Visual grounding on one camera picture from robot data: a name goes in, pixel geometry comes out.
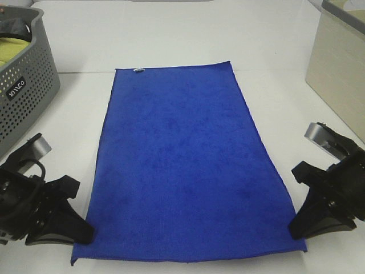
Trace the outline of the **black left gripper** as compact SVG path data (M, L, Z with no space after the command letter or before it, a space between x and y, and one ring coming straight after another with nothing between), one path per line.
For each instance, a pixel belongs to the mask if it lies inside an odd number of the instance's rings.
M16 167L1 166L1 242L25 239L39 244L90 244L94 228L80 217L68 200L76 197L80 183L70 176L45 182L45 167L37 160L39 176L24 176Z

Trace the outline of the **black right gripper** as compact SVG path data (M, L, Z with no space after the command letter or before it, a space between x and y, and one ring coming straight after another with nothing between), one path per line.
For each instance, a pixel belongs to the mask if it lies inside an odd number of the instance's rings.
M298 183L309 186L301 209L289 223L293 239L352 231L354 219L364 220L364 150L353 140L339 134L336 148L346 157L322 170L304 161L291 171Z

